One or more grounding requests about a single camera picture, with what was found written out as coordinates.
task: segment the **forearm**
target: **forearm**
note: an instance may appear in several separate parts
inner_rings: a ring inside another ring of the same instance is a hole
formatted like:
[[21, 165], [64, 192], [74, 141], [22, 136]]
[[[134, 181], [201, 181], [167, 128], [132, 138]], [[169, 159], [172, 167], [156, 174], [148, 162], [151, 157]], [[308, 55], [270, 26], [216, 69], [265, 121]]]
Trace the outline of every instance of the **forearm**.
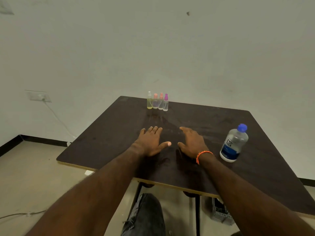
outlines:
[[246, 182], [211, 154], [200, 155], [199, 162], [244, 235], [315, 235], [297, 214]]
[[65, 193], [27, 235], [103, 236], [141, 158], [132, 145]]

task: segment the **table edge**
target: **table edge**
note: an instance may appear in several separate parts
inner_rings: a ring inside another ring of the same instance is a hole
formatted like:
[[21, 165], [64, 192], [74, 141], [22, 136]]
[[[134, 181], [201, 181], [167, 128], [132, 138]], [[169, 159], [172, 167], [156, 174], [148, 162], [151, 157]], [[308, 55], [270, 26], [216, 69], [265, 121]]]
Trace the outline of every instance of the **table edge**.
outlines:
[[[79, 165], [76, 165], [76, 164], [66, 163], [66, 162], [62, 162], [62, 161], [58, 161], [58, 160], [57, 160], [57, 162], [59, 164], [61, 164], [61, 165], [66, 165], [66, 166], [69, 166], [69, 167], [76, 167], [76, 168], [80, 168], [80, 169], [83, 169], [83, 170], [91, 170], [91, 171], [96, 171], [97, 170], [97, 169], [94, 169], [94, 168], [83, 167], [83, 166], [79, 166]], [[134, 177], [133, 179], [135, 179], [137, 181], [140, 181], [140, 182], [143, 182], [143, 183], [146, 183], [146, 184], [160, 185], [160, 186], [165, 186], [165, 187], [168, 187], [168, 188], [173, 188], [173, 189], [176, 189], [176, 190], [186, 191], [186, 192], [193, 193], [193, 194], [199, 194], [199, 195], [202, 195], [202, 196], [207, 196], [207, 197], [212, 197], [212, 198], [220, 198], [220, 196], [216, 195], [216, 194], [210, 194], [210, 193], [205, 193], [205, 192], [201, 192], [201, 191], [181, 188], [181, 187], [178, 187], [178, 186], [168, 185], [168, 184], [165, 184], [165, 183], [160, 183], [160, 182], [155, 182], [155, 181], [148, 181], [148, 180], [144, 180], [144, 179], [140, 179], [140, 178], [136, 178], [136, 177]], [[297, 215], [299, 217], [315, 219], [315, 215], [300, 213], [300, 212], [297, 212], [297, 211], [295, 211], [295, 213], [297, 213]]]

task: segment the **orange string bracelet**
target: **orange string bracelet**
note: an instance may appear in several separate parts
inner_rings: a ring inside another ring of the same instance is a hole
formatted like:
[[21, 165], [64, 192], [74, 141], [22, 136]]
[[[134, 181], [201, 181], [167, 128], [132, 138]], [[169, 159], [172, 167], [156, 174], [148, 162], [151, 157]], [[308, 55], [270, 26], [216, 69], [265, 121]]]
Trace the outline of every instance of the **orange string bracelet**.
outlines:
[[199, 152], [198, 153], [198, 155], [197, 155], [197, 158], [196, 158], [196, 162], [197, 162], [197, 164], [199, 165], [199, 156], [201, 155], [201, 154], [203, 154], [203, 153], [205, 153], [205, 152], [209, 152], [209, 153], [211, 153], [212, 155], [214, 155], [212, 152], [210, 152], [210, 151], [203, 151], [203, 152]]

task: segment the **blue label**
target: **blue label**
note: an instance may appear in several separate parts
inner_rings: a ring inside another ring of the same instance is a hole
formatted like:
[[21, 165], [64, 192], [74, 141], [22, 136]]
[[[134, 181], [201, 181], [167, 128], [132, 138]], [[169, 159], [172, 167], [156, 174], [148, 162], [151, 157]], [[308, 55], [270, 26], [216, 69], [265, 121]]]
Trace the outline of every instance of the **blue label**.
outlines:
[[232, 148], [228, 147], [226, 144], [224, 144], [221, 153], [224, 157], [230, 160], [236, 160], [239, 155], [239, 153], [237, 153]]

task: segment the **clear plastic bottle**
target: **clear plastic bottle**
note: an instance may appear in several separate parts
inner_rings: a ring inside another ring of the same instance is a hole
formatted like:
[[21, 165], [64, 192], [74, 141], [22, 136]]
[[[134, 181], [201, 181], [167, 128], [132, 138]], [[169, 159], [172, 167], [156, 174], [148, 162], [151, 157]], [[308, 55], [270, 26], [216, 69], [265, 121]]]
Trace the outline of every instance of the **clear plastic bottle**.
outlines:
[[158, 108], [158, 97], [157, 97], [157, 93], [154, 94], [154, 99], [152, 102], [152, 107], [153, 109], [157, 109]]
[[168, 110], [168, 94], [165, 94], [165, 98], [163, 101], [163, 111], [167, 111]]
[[148, 92], [147, 109], [152, 109], [152, 95], [151, 95], [151, 91]]
[[162, 110], [163, 109], [163, 93], [160, 93], [160, 99], [158, 100], [158, 108], [159, 110]]
[[220, 150], [220, 156], [227, 162], [236, 161], [242, 146], [248, 141], [248, 135], [246, 134], [247, 126], [241, 123], [237, 129], [229, 131], [225, 142]]

